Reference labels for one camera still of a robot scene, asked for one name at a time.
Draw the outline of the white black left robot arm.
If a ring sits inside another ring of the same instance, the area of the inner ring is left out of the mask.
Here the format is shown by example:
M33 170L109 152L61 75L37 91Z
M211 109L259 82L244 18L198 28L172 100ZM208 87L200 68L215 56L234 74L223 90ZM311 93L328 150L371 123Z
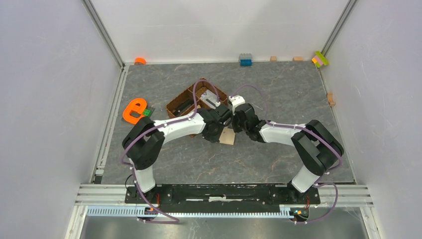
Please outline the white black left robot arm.
M215 109L199 108L168 120L140 119L122 141L139 199L150 203L156 198L153 164L164 144L192 134L199 134L211 143L219 142L223 129L228 127L232 118L232 111L226 105L220 105Z

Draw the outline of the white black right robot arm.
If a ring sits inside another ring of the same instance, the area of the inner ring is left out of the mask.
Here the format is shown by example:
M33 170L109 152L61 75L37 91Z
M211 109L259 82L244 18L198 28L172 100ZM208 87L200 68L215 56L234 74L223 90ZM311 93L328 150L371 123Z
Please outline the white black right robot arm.
M280 124L260 119L251 104L233 107L233 129L245 132L252 140L261 143L279 143L293 146L303 166L287 184L291 202L300 203L308 190L324 174L343 164L344 148L318 120L307 124Z

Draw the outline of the silver white card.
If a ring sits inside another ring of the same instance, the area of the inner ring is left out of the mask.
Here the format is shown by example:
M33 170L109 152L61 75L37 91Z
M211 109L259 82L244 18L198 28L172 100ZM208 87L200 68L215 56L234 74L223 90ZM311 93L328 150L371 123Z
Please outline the silver white card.
M217 103L217 96L212 92L206 91L202 93L201 100L209 105L215 106Z

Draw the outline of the woven wicker divided basket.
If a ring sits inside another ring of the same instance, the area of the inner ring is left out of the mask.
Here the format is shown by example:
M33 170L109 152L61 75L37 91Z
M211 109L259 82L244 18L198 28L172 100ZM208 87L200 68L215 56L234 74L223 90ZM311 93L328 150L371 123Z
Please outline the woven wicker divided basket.
M217 96L215 106L201 100L202 93L206 91ZM161 129L165 134L165 142L187 135L202 135L205 123L201 117L201 109L215 109L221 104L227 106L227 95L206 79L201 78L167 104L166 110L170 119Z

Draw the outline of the blue toy brick stack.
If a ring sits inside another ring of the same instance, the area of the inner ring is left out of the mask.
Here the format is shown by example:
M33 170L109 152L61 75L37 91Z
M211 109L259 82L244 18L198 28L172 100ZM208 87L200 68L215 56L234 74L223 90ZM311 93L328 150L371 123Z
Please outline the blue toy brick stack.
M253 60L252 60L252 54L250 53L241 53L239 55L239 64L241 67L249 67L252 66Z

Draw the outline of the small green brick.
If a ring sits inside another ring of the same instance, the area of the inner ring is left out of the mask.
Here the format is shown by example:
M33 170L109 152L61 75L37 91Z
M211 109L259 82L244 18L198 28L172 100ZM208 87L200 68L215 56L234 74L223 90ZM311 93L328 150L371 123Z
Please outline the small green brick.
M145 117L150 117L152 116L152 114L154 113L155 109L154 108L146 108L143 112L142 115Z

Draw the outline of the orange plastic letter toy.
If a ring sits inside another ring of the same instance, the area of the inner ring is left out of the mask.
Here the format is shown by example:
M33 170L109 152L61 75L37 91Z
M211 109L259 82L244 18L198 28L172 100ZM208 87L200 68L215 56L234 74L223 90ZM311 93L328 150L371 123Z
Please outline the orange plastic letter toy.
M133 99L123 111L123 119L130 124L137 124L145 116L144 111L147 108L147 102L143 98Z

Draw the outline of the curved wooden block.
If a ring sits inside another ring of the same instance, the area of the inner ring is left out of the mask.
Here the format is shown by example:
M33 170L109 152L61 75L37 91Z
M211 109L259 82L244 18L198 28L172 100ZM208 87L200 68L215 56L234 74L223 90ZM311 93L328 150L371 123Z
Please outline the curved wooden block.
M332 92L328 92L327 95L326 95L326 98L327 98L327 102L328 102L330 107L334 107L336 105L336 102L334 101L334 97L333 97Z

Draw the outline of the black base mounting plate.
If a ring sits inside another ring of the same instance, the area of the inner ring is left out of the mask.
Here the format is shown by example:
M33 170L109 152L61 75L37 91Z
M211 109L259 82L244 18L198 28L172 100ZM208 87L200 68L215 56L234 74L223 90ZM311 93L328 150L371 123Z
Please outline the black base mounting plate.
M285 184L161 184L144 194L165 213L276 213L280 205L319 205L316 188Z

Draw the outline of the orange round cap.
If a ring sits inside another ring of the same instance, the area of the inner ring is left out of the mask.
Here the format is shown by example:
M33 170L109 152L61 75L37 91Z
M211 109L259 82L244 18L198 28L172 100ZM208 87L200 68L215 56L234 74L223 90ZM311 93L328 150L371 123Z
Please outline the orange round cap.
M144 58L138 57L134 60L134 65L145 65L146 60Z

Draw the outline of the green pink yellow brick stack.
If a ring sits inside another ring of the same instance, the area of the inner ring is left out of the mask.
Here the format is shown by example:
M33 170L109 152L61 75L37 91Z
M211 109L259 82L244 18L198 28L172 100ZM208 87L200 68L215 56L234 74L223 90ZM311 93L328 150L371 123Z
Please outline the green pink yellow brick stack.
M312 62L317 68L329 65L329 61L324 57L324 55L320 51L315 52L315 55L312 58Z

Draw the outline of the aluminium frame rail right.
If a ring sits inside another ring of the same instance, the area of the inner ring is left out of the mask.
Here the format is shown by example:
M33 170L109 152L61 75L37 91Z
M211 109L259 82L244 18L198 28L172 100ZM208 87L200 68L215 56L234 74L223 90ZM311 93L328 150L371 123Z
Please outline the aluminium frame rail right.
M334 44L335 40L339 36L342 28L344 27L346 21L348 20L349 16L351 15L352 11L354 10L358 0L348 0L340 17L338 18L336 24L334 25L327 41L325 42L321 53L323 56L326 56L330 51L332 45Z

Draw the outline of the aluminium frame rail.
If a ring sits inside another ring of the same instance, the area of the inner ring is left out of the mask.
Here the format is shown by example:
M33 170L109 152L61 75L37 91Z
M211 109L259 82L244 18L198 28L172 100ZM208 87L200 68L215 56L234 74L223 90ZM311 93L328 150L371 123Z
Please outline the aluminium frame rail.
M335 40L339 36L342 28L344 27L346 21L348 20L349 16L351 15L352 11L354 10L358 0L348 0L340 17L338 18L336 24L334 25L327 41L325 42L321 53L323 56L326 56L330 51L332 45L334 44Z
M112 57L114 58L117 65L123 69L125 67L125 62L120 56L115 44L113 43L99 13L97 12L93 2L91 0L82 0L84 7L86 8L88 14L90 15L94 25L96 26L99 34L101 35L103 41L105 42L107 48L109 49Z

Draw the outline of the aluminium frame rail left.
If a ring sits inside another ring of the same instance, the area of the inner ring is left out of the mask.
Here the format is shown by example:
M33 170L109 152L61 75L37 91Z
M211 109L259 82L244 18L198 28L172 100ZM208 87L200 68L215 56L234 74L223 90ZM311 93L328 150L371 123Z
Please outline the aluminium frame rail left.
M101 35L103 41L105 42L107 48L109 49L112 57L114 58L117 65L123 69L125 67L125 62L120 56L115 44L113 43L99 13L97 12L93 2L91 0L82 0L84 7L86 8L88 14L90 15L94 25L96 26L99 34Z

